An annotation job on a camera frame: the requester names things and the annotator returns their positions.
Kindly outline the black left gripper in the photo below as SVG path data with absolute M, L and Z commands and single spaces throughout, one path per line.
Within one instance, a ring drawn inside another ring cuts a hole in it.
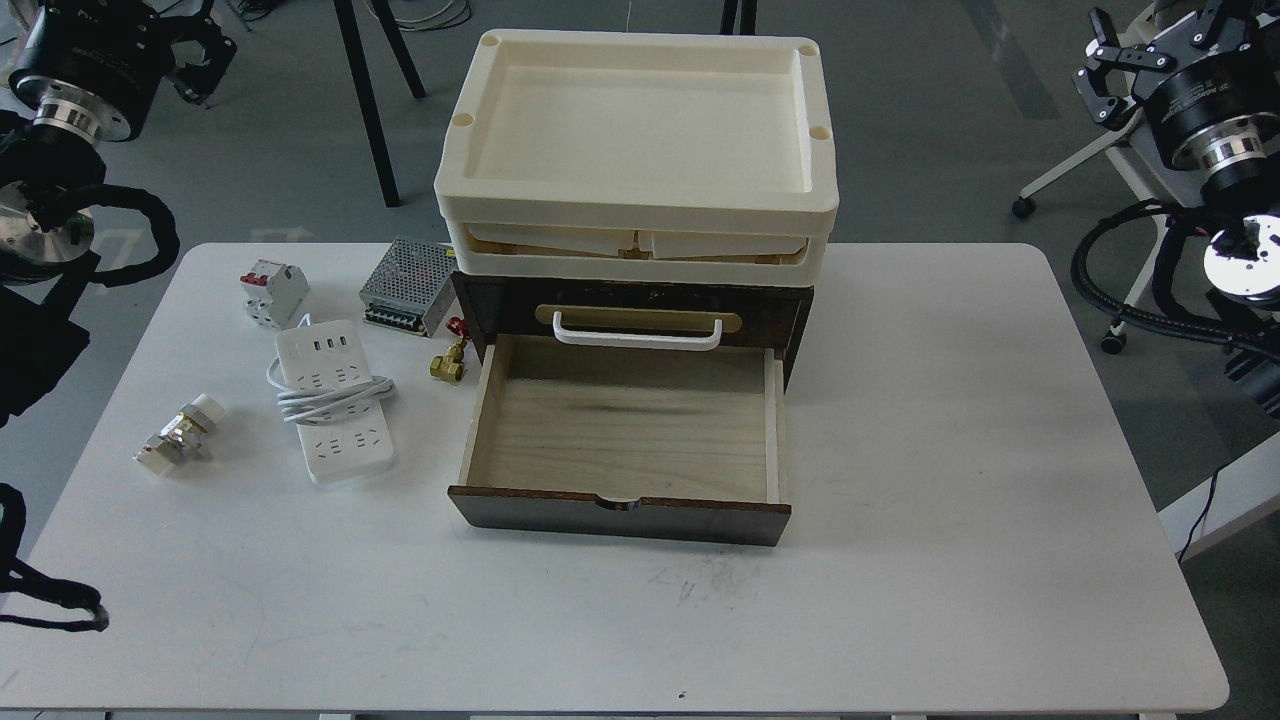
M 164 15 L 151 1 L 142 8 L 141 106 L 151 108 L 163 78 L 186 102 L 205 104 L 237 53 L 236 42 L 212 19 L 212 3 L 201 1 L 187 15 Z

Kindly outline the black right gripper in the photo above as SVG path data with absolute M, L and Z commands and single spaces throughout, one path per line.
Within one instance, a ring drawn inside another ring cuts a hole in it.
M 1075 87 L 1091 119 L 1121 128 L 1137 111 L 1153 129 L 1203 129 L 1277 115 L 1277 79 L 1248 1 L 1207 1 L 1147 44 L 1124 46 L 1110 15 L 1091 10 L 1096 47 Z

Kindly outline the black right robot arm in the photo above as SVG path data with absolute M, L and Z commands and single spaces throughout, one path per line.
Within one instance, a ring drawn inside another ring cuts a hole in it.
M 1092 306 L 1143 331 L 1224 346 L 1226 375 L 1277 415 L 1277 78 L 1247 1 L 1207 1 L 1149 44 L 1125 47 L 1110 15 L 1089 14 L 1096 46 L 1075 86 L 1110 129 L 1140 113 L 1161 163 L 1203 176 L 1202 202 L 1147 199 L 1101 219 L 1070 268 Z M 1162 215 L 1151 293 L 1156 313 L 1101 290 L 1087 261 L 1103 233 Z

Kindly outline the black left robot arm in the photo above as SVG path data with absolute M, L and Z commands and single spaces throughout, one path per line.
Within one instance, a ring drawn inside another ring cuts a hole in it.
M 109 184 L 101 142 L 142 131 L 163 79 L 200 104 L 237 51 L 211 17 L 161 15 L 145 1 L 38 1 L 9 87 L 33 111 L 3 113 L 3 418 L 49 393 L 90 343 L 70 313 L 90 284 L 161 275 L 180 241 L 168 205 Z M 92 250 L 92 206 L 140 213 L 155 254 L 104 270 Z

